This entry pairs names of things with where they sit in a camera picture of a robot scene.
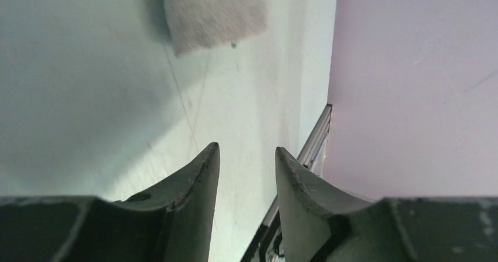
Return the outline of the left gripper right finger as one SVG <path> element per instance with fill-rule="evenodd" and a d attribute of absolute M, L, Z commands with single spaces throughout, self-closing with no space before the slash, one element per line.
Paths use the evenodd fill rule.
<path fill-rule="evenodd" d="M 329 184 L 285 148 L 275 179 L 287 261 L 496 261 L 496 197 L 386 197 Z"/>

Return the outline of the grey cloth napkin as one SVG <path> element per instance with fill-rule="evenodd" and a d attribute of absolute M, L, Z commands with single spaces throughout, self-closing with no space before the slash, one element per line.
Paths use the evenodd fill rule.
<path fill-rule="evenodd" d="M 263 33 L 268 0 L 163 0 L 174 54 L 236 43 Z"/>

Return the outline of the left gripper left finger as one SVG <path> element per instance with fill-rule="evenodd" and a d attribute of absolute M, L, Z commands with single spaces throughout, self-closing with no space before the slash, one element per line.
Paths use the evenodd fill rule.
<path fill-rule="evenodd" d="M 207 261 L 220 172 L 210 143 L 125 201 L 1 198 L 2 261 Z"/>

